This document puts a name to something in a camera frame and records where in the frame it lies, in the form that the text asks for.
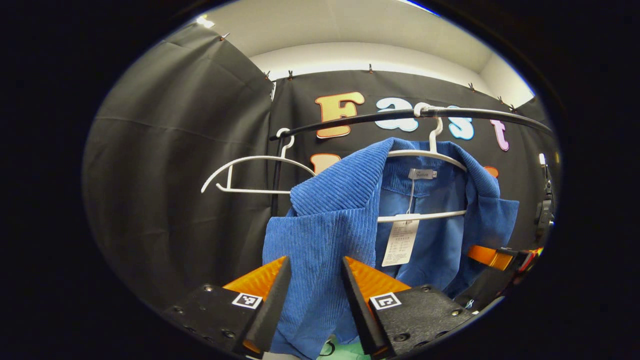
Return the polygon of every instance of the white wall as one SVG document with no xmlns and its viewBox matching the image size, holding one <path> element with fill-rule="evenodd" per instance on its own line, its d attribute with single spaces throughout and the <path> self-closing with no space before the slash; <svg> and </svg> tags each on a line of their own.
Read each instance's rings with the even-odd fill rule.
<svg viewBox="0 0 640 360">
<path fill-rule="evenodd" d="M 489 58 L 480 76 L 491 89 L 492 96 L 501 96 L 505 104 L 513 104 L 517 108 L 533 97 L 529 85 L 495 53 Z"/>
<path fill-rule="evenodd" d="M 269 79 L 272 80 L 288 77 L 288 70 L 293 70 L 296 76 L 336 70 L 369 70 L 371 64 L 373 71 L 404 72 L 463 86 L 473 83 L 477 91 L 494 96 L 482 77 L 472 70 L 437 56 L 391 45 L 325 42 L 286 47 L 250 59 L 263 72 L 271 71 Z"/>
</svg>

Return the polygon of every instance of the white ceiling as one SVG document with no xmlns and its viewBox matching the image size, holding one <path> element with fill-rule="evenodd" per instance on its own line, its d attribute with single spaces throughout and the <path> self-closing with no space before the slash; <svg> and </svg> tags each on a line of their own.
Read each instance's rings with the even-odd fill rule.
<svg viewBox="0 0 640 360">
<path fill-rule="evenodd" d="M 465 31 L 398 0 L 237 0 L 206 13 L 247 57 L 321 42 L 405 47 L 480 73 L 492 50 Z"/>
</svg>

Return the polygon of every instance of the hang tag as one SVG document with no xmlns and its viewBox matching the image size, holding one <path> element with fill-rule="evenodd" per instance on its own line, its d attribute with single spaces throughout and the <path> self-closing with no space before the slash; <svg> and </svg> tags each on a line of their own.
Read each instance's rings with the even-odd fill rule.
<svg viewBox="0 0 640 360">
<path fill-rule="evenodd" d="M 394 222 L 382 266 L 402 265 L 409 262 L 418 224 L 420 220 Z"/>
<path fill-rule="evenodd" d="M 419 169 L 419 168 L 413 168 L 411 169 L 411 171 L 409 171 L 409 179 L 411 180 L 418 180 L 418 179 L 433 179 L 434 177 L 436 177 L 438 175 L 437 171 L 433 171 L 430 168 L 429 169 Z"/>
</svg>

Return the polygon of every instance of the blue corduroy jacket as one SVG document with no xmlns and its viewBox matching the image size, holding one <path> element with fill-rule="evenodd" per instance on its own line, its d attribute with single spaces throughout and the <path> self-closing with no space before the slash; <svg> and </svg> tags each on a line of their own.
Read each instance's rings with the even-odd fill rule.
<svg viewBox="0 0 640 360">
<path fill-rule="evenodd" d="M 270 352 L 315 359 L 331 334 L 358 341 L 340 278 L 343 256 L 384 271 L 409 286 L 431 284 L 455 297 L 484 265 L 466 257 L 472 245 L 506 246 L 518 202 L 500 199 L 498 181 L 452 142 L 437 151 L 467 167 L 423 156 L 387 158 L 393 150 L 429 150 L 429 142 L 389 138 L 338 161 L 291 190 L 292 208 L 267 225 L 263 262 L 291 259 L 291 283 Z M 466 209 L 463 216 L 421 220 L 409 263 L 382 267 L 392 224 L 378 216 L 406 213 L 412 168 L 436 171 L 415 180 L 412 213 Z"/>
</svg>

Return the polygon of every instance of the white plastic hanger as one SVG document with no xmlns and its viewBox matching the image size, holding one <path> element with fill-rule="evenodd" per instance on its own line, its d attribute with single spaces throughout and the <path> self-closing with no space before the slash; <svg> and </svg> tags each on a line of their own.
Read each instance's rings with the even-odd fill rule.
<svg viewBox="0 0 640 360">
<path fill-rule="evenodd" d="M 424 109 L 436 108 L 436 106 L 431 106 L 424 102 L 419 102 L 413 108 L 413 114 L 415 117 L 420 117 L 420 112 Z M 396 156 L 427 156 L 429 158 L 435 158 L 444 160 L 446 162 L 452 163 L 457 167 L 461 168 L 464 171 L 467 171 L 467 168 L 462 165 L 458 160 L 450 158 L 446 155 L 439 154 L 436 150 L 436 136 L 442 132 L 442 118 L 438 117 L 438 126 L 435 130 L 433 130 L 429 134 L 429 151 L 427 150 L 396 150 L 390 151 L 388 157 L 393 158 Z M 378 222 L 397 222 L 397 221 L 412 221 L 412 220 L 426 220 L 432 218 L 446 218 L 446 217 L 455 217 L 464 215 L 467 210 L 460 211 L 448 211 L 446 213 L 433 213 L 433 214 L 398 214 L 392 217 L 378 217 Z"/>
<path fill-rule="evenodd" d="M 280 136 L 280 134 L 282 134 L 284 131 L 288 131 L 288 130 L 289 129 L 287 129 L 286 127 L 283 127 L 282 129 L 278 130 L 278 133 L 276 135 Z M 313 176 L 316 176 L 316 173 L 313 170 L 311 170 L 310 168 L 306 167 L 305 165 L 303 165 L 301 163 L 298 163 L 297 161 L 289 160 L 289 159 L 284 157 L 285 153 L 287 152 L 287 149 L 293 146 L 293 142 L 294 142 L 294 137 L 291 136 L 291 141 L 287 145 L 282 147 L 282 152 L 280 153 L 280 156 L 268 156 L 268 155 L 247 156 L 245 158 L 235 159 L 234 161 L 230 161 L 230 162 L 224 164 L 222 167 L 217 169 L 213 174 L 211 174 L 211 176 L 209 176 L 209 178 L 205 181 L 204 185 L 202 185 L 202 189 L 200 190 L 200 192 L 204 193 L 204 191 L 207 189 L 207 186 L 209 185 L 209 183 L 218 174 L 220 174 L 226 168 L 228 168 L 229 172 L 227 174 L 227 187 L 223 187 L 219 183 L 216 183 L 216 186 L 218 187 L 218 189 L 220 189 L 220 190 L 222 190 L 224 192 L 228 192 L 228 193 L 284 193 L 284 194 L 291 193 L 291 192 L 281 191 L 281 190 L 235 189 L 235 188 L 231 187 L 231 176 L 232 176 L 235 164 L 242 163 L 242 162 L 248 161 L 248 160 L 277 160 L 277 161 L 284 161 L 286 163 L 297 165 L 297 166 L 305 169 L 309 173 L 311 173 Z"/>
</svg>

